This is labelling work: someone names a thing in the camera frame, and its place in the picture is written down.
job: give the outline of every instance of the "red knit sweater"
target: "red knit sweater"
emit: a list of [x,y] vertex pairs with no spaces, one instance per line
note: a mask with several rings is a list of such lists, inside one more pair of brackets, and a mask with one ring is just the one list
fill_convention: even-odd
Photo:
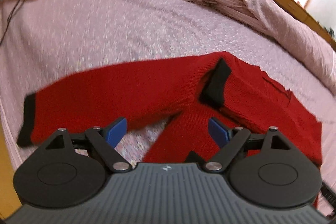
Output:
[[[230,67],[224,102],[215,110],[199,102],[211,71],[223,58]],[[229,127],[242,125],[253,133],[278,126],[314,163],[322,163],[321,123],[258,66],[228,52],[123,63],[70,75],[25,101],[24,125],[18,144],[41,143],[56,128],[83,132],[114,119],[127,118],[138,129],[173,117],[144,161],[183,162],[193,150],[208,160],[218,146],[208,134],[216,117]]]

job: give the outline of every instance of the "black cable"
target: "black cable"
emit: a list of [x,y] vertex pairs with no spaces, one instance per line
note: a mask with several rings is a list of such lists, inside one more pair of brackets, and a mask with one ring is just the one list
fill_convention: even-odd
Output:
[[327,200],[327,202],[332,206],[334,209],[334,213],[336,211],[336,193],[329,187],[324,181],[322,182],[321,186],[321,194]]
[[18,0],[18,1],[16,2],[16,4],[14,5],[13,9],[11,10],[11,12],[10,12],[10,14],[9,14],[9,16],[8,16],[8,18],[7,18],[7,26],[6,26],[6,29],[5,29],[5,31],[4,31],[4,33],[3,33],[3,35],[2,35],[2,37],[1,37],[1,40],[0,40],[0,46],[2,45],[2,43],[3,43],[4,39],[5,39],[5,36],[6,36],[7,31],[8,31],[9,24],[11,23],[12,18],[13,18],[13,17],[17,14],[17,12],[22,8],[22,6],[23,6],[23,4],[25,3],[25,1],[26,1],[26,0]]

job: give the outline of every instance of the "logo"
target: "logo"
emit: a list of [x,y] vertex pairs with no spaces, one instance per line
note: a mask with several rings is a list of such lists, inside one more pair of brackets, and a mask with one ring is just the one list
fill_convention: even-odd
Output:
[[166,165],[165,167],[162,167],[162,169],[163,169],[164,171],[170,171],[170,170],[172,170],[172,167],[169,166],[169,165]]

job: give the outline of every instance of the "round black disc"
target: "round black disc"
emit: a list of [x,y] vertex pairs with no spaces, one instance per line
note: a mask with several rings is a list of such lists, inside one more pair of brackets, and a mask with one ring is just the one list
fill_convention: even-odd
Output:
[[102,165],[74,151],[28,159],[13,178],[22,202],[44,208],[80,204],[94,196],[104,182]]
[[319,170],[305,157],[272,149],[232,166],[232,187],[247,200],[271,208],[312,203],[321,187]]

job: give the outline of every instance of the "black cuff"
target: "black cuff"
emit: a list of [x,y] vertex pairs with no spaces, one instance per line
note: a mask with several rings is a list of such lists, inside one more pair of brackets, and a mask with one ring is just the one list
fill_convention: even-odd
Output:
[[28,95],[25,98],[24,104],[24,113],[23,113],[23,125],[21,127],[19,136],[17,138],[17,145],[20,147],[27,147],[33,145],[30,139],[30,135],[34,129],[34,121],[35,121],[35,96],[33,93]]
[[230,74],[231,69],[221,58],[204,86],[199,101],[214,109],[220,109],[224,105],[224,86]]

